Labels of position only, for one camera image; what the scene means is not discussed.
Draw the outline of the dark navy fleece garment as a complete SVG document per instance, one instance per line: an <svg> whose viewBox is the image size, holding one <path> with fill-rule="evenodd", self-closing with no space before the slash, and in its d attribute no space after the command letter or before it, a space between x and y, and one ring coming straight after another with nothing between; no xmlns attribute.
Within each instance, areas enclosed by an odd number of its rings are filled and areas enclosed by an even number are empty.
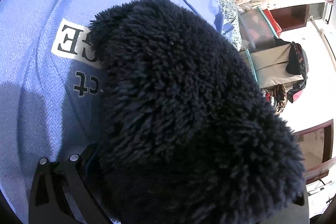
<svg viewBox="0 0 336 224"><path fill-rule="evenodd" d="M91 22L101 138L86 178L121 223L260 223L303 194L302 153L234 46L170 0Z"/></svg>

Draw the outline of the hanging colourful clothes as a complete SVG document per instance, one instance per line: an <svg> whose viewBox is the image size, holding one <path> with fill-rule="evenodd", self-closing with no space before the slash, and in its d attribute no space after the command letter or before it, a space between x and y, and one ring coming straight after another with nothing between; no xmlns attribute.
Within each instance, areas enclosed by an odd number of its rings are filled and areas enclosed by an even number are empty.
<svg viewBox="0 0 336 224"><path fill-rule="evenodd" d="M280 115L288 102L287 92L284 85L276 85L271 87L270 90L263 89L262 94L274 108L275 114Z"/></svg>

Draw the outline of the blue printed bed sheet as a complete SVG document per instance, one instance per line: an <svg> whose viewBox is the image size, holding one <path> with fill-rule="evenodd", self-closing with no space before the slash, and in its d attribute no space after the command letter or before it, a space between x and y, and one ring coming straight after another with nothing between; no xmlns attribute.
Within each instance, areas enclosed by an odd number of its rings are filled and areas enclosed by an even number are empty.
<svg viewBox="0 0 336 224"><path fill-rule="evenodd" d="M1 0L1 193L22 223L38 161L80 153L97 137L101 67L88 25L132 0ZM217 31L217 0L171 0Z"/></svg>

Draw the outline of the beige fabric storage box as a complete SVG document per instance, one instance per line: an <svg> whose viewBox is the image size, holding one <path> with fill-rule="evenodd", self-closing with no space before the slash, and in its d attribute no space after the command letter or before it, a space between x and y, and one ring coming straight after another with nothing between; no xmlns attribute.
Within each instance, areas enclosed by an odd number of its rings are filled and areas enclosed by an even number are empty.
<svg viewBox="0 0 336 224"><path fill-rule="evenodd" d="M257 82L260 88L276 85L289 85L303 80L302 75L293 75L286 71L289 64L291 44L250 53Z"/></svg>

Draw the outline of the dark bag on box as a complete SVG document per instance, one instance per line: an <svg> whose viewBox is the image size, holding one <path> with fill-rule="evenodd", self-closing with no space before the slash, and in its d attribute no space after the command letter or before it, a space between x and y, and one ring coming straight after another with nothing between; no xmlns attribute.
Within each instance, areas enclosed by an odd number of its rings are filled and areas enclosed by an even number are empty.
<svg viewBox="0 0 336 224"><path fill-rule="evenodd" d="M309 71L306 53L299 43L291 43L289 62L285 70L289 74L299 75L303 78L302 80L297 80L287 92L288 100L293 103L301 96L302 91L305 89Z"/></svg>

